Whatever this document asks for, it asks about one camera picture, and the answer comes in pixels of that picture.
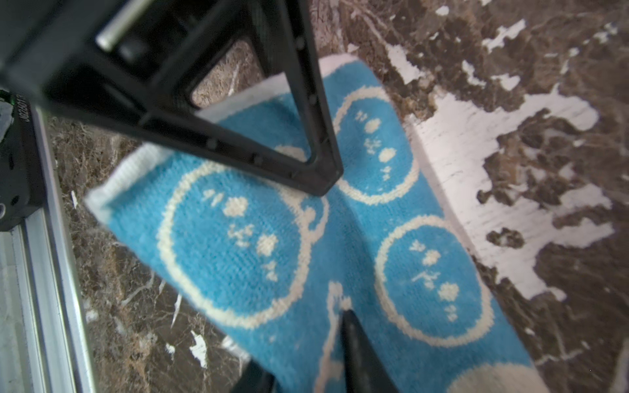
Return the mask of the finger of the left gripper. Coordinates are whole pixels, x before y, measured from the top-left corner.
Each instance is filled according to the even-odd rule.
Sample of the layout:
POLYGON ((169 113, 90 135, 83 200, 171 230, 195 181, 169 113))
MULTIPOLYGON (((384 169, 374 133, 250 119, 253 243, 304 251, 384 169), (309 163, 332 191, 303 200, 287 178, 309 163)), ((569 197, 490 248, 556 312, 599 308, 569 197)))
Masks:
POLYGON ((152 1, 110 53, 89 49, 46 89, 64 116, 226 164, 322 196, 342 176, 304 1, 152 1), (252 47, 264 79, 202 110, 193 91, 234 44, 252 47), (309 155, 263 142, 278 123, 224 119, 266 101, 281 84, 294 101, 309 155))

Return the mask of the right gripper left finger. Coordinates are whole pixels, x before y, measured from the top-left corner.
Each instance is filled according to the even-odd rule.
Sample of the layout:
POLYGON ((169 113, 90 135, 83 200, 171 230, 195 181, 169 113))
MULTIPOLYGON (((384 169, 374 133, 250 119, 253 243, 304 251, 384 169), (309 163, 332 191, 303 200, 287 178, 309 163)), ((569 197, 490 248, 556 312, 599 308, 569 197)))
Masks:
POLYGON ((275 376, 252 360, 248 363, 241 378, 239 378, 230 392, 273 393, 275 391, 275 383, 275 376))

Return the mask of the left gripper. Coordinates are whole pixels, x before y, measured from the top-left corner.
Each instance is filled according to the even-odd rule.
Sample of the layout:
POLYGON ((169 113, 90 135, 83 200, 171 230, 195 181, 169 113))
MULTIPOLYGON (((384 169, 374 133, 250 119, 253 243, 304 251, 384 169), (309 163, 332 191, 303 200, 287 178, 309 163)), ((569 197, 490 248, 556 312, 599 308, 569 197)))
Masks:
POLYGON ((35 102, 93 47, 110 53, 152 1, 2 1, 1 86, 35 102))

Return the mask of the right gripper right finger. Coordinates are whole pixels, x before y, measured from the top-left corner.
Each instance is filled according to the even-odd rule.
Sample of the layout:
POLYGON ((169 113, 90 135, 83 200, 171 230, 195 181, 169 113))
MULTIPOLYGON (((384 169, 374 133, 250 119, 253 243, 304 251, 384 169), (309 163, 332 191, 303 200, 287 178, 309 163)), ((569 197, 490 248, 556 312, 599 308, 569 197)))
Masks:
POLYGON ((347 392, 398 392, 352 310, 341 314, 347 392))

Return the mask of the teal patterned towel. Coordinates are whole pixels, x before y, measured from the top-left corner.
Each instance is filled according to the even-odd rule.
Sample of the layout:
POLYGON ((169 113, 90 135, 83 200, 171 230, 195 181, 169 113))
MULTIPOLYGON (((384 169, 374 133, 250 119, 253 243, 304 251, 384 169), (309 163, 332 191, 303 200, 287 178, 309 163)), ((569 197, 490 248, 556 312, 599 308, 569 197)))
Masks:
POLYGON ((544 392, 372 71, 320 61, 344 175, 311 196, 146 143, 86 203, 280 392, 349 392, 342 314, 373 392, 544 392))

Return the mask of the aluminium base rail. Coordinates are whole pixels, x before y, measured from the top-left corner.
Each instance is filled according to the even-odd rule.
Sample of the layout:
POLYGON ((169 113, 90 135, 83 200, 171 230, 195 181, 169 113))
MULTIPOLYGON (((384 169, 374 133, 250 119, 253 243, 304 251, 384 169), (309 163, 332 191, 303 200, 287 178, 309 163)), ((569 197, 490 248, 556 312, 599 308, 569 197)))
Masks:
POLYGON ((44 114, 7 88, 1 91, 1 389, 98 389, 44 114))

